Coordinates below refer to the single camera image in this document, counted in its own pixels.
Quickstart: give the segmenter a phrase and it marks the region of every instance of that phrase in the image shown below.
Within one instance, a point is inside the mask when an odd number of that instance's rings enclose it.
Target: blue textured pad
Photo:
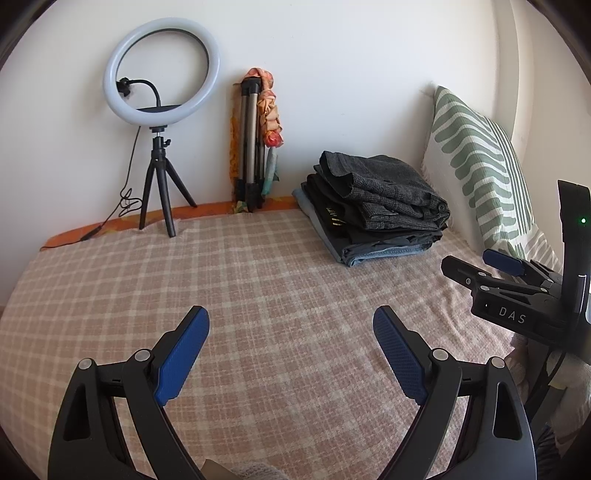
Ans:
[[[427,399],[427,390],[424,386],[425,372],[398,329],[381,308],[374,314],[374,334],[404,394],[408,398],[413,398],[417,405],[423,405]]]
[[[209,315],[202,308],[160,368],[160,379],[154,397],[161,407],[168,400],[178,397],[208,334]]]
[[[514,277],[519,277],[525,273],[525,268],[519,258],[510,257],[490,248],[484,250],[482,259],[489,267],[496,268]]]

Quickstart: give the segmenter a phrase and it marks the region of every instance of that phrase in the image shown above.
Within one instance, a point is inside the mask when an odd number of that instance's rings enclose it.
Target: white ring light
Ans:
[[[195,38],[203,46],[207,54],[207,76],[199,91],[181,106],[166,112],[141,112],[129,106],[121,98],[116,86],[117,71],[119,70],[119,65],[121,65],[123,57],[131,47],[143,38],[163,31],[186,33]],[[141,125],[142,127],[171,125],[194,113],[201,103],[207,99],[216,83],[219,69],[219,49],[211,33],[197,22],[187,20],[186,18],[160,18],[136,28],[117,45],[105,70],[103,90],[111,109],[127,123]]]

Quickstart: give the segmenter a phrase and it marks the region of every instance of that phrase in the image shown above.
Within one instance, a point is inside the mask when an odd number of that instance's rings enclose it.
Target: pink checkered bedspread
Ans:
[[[374,480],[417,407],[372,332],[390,304],[430,346],[457,359],[509,352],[511,334],[470,315],[470,295],[440,271],[446,255],[482,265],[452,232],[423,255],[335,263],[298,210],[162,223],[38,254],[0,320],[0,424],[47,476],[51,434],[78,360],[126,360],[192,305],[209,338],[166,411],[189,454],[271,464],[294,480]],[[125,401],[137,467],[150,473]],[[434,471],[461,426],[450,425]]]

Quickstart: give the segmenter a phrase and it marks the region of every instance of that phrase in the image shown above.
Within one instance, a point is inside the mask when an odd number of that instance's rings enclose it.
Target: black tripod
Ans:
[[[144,184],[144,195],[142,197],[142,208],[139,213],[139,229],[143,230],[146,223],[146,213],[148,212],[148,201],[150,199],[150,190],[152,188],[152,180],[154,178],[154,171],[156,171],[156,180],[158,181],[158,191],[160,192],[160,202],[162,203],[162,213],[164,214],[164,222],[166,223],[166,230],[170,238],[176,236],[174,230],[173,213],[170,209],[170,198],[168,196],[168,183],[166,181],[166,174],[177,186],[180,193],[183,194],[185,200],[191,207],[196,207],[195,200],[183,184],[178,173],[174,169],[170,160],[166,158],[166,147],[170,145],[170,140],[164,140],[160,134],[164,132],[165,127],[151,127],[150,130],[155,134],[152,139],[152,155],[148,171],[146,173],[146,182]]]

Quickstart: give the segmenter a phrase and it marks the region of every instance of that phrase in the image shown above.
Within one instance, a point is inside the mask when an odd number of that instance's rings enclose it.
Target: pillow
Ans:
[[[485,248],[537,260],[560,261],[534,223],[530,196],[503,129],[438,87],[423,175],[449,204],[450,228],[481,254]]]

